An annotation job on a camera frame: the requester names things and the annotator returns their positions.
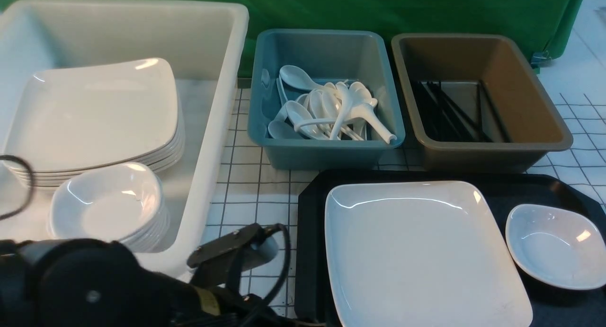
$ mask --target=stack of white bowls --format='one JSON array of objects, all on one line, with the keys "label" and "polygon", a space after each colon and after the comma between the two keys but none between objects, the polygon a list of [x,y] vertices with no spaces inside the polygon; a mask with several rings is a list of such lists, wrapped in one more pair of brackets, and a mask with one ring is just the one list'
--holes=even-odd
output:
[{"label": "stack of white bowls", "polygon": [[[127,161],[165,170],[184,146],[173,71],[165,60],[149,58],[36,73],[4,153],[30,162],[37,189],[54,191],[78,174]],[[28,184],[24,168],[5,164]]]},{"label": "stack of white bowls", "polygon": [[48,233],[54,239],[119,241],[133,252],[151,252],[169,229],[162,183],[140,163],[91,170],[53,195]]}]

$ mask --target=white plastic bin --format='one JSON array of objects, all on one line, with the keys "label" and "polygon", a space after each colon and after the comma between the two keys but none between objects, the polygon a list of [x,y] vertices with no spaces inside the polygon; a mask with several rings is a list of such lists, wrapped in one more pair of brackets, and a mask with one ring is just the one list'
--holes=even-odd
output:
[{"label": "white plastic bin", "polygon": [[[173,0],[22,0],[0,15],[0,139],[33,73],[161,57],[177,79],[186,152],[159,174],[171,230],[158,252],[137,254],[149,270],[177,277],[199,245],[214,193],[249,13],[240,4]],[[0,212],[24,189],[0,169]],[[0,221],[2,239],[48,239],[50,195]]]}]

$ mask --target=brown plastic bin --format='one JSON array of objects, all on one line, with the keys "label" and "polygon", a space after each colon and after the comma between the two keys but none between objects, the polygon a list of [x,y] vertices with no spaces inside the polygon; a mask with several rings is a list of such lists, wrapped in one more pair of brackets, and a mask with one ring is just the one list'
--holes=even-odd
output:
[{"label": "brown plastic bin", "polygon": [[[392,50],[426,169],[524,172],[547,152],[567,150],[572,145],[572,135],[562,116],[509,38],[477,34],[400,34],[392,39]],[[473,107],[470,103],[475,100],[464,96],[454,98],[457,85],[482,80],[511,143],[430,139],[420,119],[411,80],[442,81],[445,88],[450,87],[453,100],[462,109]],[[494,127],[487,124],[484,129],[491,131]]]}]

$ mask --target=blue plastic bin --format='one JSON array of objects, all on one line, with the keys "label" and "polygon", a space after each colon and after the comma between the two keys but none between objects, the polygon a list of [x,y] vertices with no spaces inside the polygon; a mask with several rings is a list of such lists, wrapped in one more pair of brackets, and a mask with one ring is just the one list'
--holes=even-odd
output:
[{"label": "blue plastic bin", "polygon": [[[397,137],[386,144],[371,130],[372,140],[272,139],[267,125],[280,110],[276,88],[285,64],[303,68],[324,84],[357,80],[379,101],[376,114]],[[290,100],[304,92],[285,85]],[[400,103],[383,39],[367,31],[272,29],[257,39],[251,84],[249,136],[262,146],[277,169],[371,168],[386,150],[402,144],[405,131]]]}]

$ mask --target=white grid tablecloth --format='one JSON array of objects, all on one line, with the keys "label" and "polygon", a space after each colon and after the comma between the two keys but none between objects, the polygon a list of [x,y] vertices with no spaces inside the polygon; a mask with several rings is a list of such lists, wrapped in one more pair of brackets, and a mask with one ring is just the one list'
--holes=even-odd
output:
[{"label": "white grid tablecloth", "polygon": [[[528,173],[559,178],[600,202],[604,209],[606,41],[602,38],[606,38],[606,25],[599,21],[595,1],[584,0],[564,55],[539,75],[573,133],[574,144],[570,150],[549,153]],[[250,141],[246,131],[250,89],[239,89],[238,94],[203,242],[255,222],[288,226],[293,241],[290,275],[271,306],[283,316],[294,317],[297,197],[318,172],[273,169],[263,149]],[[423,170],[420,164],[418,150],[396,149],[388,152],[376,169]],[[282,243],[279,235],[276,240]],[[282,250],[272,262],[246,272],[241,293],[264,296],[277,280],[283,259]]]}]

